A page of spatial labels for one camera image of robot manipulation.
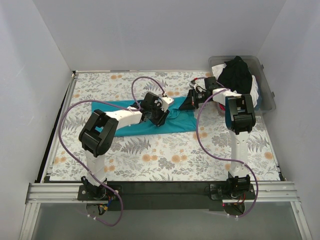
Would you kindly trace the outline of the teal t shirt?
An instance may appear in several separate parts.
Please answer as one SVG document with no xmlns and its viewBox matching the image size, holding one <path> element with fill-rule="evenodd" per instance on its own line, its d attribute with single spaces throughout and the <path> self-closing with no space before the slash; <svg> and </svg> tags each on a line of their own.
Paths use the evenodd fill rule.
<svg viewBox="0 0 320 240">
<path fill-rule="evenodd" d="M 169 114 L 167 115 L 165 122 L 161 126 L 154 125 L 150 120 L 145 122 L 134 124 L 131 126 L 125 126 L 115 131 L 115 137 L 130 137 L 140 135 L 159 135 L 159 134 L 172 134 L 172 133 L 184 133 L 196 131 L 196 118 L 193 110 L 179 110 L 180 105 L 184 102 L 186 97 L 173 98 L 174 102 L 169 106 Z M 129 107 L 135 104 L 134 100 L 121 100 L 121 101 L 109 101 L 108 103 L 117 105 L 119 107 Z M 94 115 L 95 110 L 102 112 L 114 112 L 120 110 L 117 107 L 103 104 L 101 102 L 91 103 L 91 115 Z M 83 131 L 95 130 L 99 134 L 102 132 L 103 127 L 98 127 L 98 124 L 94 125 L 91 120 L 87 120 L 83 127 Z"/>
</svg>

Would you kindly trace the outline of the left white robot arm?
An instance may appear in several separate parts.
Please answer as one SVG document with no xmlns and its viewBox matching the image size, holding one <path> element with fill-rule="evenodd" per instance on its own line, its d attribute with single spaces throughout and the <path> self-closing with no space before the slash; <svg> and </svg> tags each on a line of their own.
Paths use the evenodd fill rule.
<svg viewBox="0 0 320 240">
<path fill-rule="evenodd" d="M 116 131 L 146 121 L 160 127 L 165 124 L 170 113 L 169 106 L 173 103 L 173 98 L 165 94 L 158 96 L 148 92 L 143 100 L 135 101 L 127 108 L 93 111 L 78 139 L 84 149 L 88 168 L 87 176 L 82 181 L 84 184 L 91 184 L 89 194 L 95 200 L 103 199 L 107 193 L 106 187 L 102 184 L 107 180 L 104 171 L 105 154 L 112 145 Z"/>
</svg>

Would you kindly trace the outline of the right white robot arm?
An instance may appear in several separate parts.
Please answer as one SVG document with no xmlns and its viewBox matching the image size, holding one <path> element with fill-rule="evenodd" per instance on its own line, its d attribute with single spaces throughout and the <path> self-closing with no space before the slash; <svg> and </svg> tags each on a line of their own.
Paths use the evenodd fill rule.
<svg viewBox="0 0 320 240">
<path fill-rule="evenodd" d="M 215 77 L 202 77 L 205 87 L 198 84 L 200 78 L 190 81 L 190 90 L 179 109 L 196 110 L 208 102 L 224 106 L 224 119 L 230 134 L 231 159 L 228 178 L 245 178 L 251 172 L 248 168 L 248 140 L 256 124 L 255 110 L 250 94 L 234 93 L 219 84 Z"/>
</svg>

